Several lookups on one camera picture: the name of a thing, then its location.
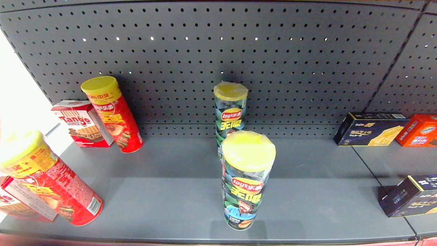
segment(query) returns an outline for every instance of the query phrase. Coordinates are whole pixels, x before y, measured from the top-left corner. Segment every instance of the cardboard box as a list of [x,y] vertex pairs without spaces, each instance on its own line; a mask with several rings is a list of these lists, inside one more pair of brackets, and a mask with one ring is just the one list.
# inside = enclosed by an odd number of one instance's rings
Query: cardboard box
[[396,137],[404,147],[437,147],[437,114],[415,114]]
[[340,146],[388,146],[407,123],[401,113],[350,112],[334,141]]
[[90,101],[62,101],[52,108],[79,147],[110,147],[114,142]]
[[19,181],[9,176],[0,180],[0,211],[19,218],[39,221],[53,221],[58,215]]
[[379,205],[389,217],[437,212],[437,174],[408,176]]

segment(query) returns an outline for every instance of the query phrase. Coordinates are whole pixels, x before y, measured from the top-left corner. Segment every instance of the orange box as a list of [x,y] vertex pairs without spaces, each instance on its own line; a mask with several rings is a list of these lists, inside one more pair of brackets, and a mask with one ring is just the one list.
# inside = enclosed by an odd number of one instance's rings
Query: orange box
[[415,114],[396,137],[404,147],[437,147],[437,114]]

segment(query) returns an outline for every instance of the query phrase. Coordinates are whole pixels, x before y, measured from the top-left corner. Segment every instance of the yellow lid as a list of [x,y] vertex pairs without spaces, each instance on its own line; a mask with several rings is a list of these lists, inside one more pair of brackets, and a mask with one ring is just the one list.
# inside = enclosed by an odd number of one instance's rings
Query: yellow lid
[[247,97],[247,88],[242,84],[222,81],[214,86],[214,95],[225,101],[239,101]]
[[0,142],[0,166],[18,161],[43,141],[42,133],[38,130],[13,132],[4,136]]
[[117,79],[111,76],[100,76],[83,82],[80,86],[86,94],[103,94],[118,87]]
[[259,172],[272,167],[275,145],[253,131],[236,131],[222,143],[223,157],[233,167],[244,172]]

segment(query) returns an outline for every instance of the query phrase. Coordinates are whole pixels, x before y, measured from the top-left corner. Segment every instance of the cylindrical can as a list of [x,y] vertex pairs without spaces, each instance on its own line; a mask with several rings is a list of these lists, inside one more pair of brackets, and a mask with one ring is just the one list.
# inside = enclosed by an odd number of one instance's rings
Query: cylindrical can
[[235,230],[246,230],[261,205],[276,148],[265,135],[243,130],[229,135],[222,148],[225,221]]
[[0,144],[0,169],[37,194],[72,225],[93,221],[103,200],[33,130],[13,133]]
[[242,84],[222,81],[214,87],[215,124],[218,155],[222,156],[222,142],[231,133],[244,128],[247,88]]
[[117,80],[111,76],[95,77],[83,82],[80,87],[121,151],[132,153],[139,150],[143,141]]

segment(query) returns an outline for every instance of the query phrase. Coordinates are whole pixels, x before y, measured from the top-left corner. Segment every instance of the red box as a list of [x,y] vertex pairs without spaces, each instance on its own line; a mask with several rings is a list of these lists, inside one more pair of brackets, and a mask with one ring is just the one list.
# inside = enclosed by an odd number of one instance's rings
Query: red box
[[1,177],[0,211],[23,219],[52,222],[58,215],[30,189],[12,177]]
[[436,127],[436,114],[415,114],[396,141],[404,147],[437,147]]
[[52,111],[79,147],[107,148],[114,142],[90,101],[65,100],[54,105]]

